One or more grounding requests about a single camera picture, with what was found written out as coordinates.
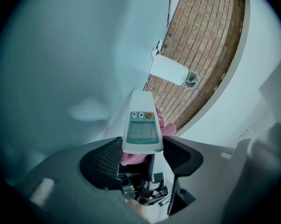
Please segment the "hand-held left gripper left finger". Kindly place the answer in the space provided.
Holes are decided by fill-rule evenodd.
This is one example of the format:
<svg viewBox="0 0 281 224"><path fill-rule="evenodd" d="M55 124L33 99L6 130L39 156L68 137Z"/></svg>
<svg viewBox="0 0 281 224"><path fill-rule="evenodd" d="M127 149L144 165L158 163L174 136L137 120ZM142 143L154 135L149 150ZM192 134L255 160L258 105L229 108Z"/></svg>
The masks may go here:
<svg viewBox="0 0 281 224"><path fill-rule="evenodd" d="M99 189L122 190L122 183L118 180L122 154L122 138L116 137L84 155L80 171Z"/></svg>

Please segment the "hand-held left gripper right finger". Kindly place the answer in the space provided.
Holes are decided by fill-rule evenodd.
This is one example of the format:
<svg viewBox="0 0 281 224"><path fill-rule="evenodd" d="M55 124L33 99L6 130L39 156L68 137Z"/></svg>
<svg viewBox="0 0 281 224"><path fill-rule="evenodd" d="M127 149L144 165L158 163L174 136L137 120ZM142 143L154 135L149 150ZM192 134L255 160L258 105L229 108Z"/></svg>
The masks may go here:
<svg viewBox="0 0 281 224"><path fill-rule="evenodd" d="M183 178L189 178L203 164L203 155L172 137L163 137L163 156L174 174L168 215L173 215L194 202L196 198L188 191Z"/></svg>

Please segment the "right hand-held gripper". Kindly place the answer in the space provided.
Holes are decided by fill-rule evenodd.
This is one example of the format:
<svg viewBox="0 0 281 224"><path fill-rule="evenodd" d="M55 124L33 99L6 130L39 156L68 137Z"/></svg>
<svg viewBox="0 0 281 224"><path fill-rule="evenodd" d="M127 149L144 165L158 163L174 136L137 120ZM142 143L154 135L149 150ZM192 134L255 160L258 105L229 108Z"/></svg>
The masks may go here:
<svg viewBox="0 0 281 224"><path fill-rule="evenodd" d="M163 153L123 153L118 180L122 184L124 197L143 206L154 205L169 195Z"/></svg>

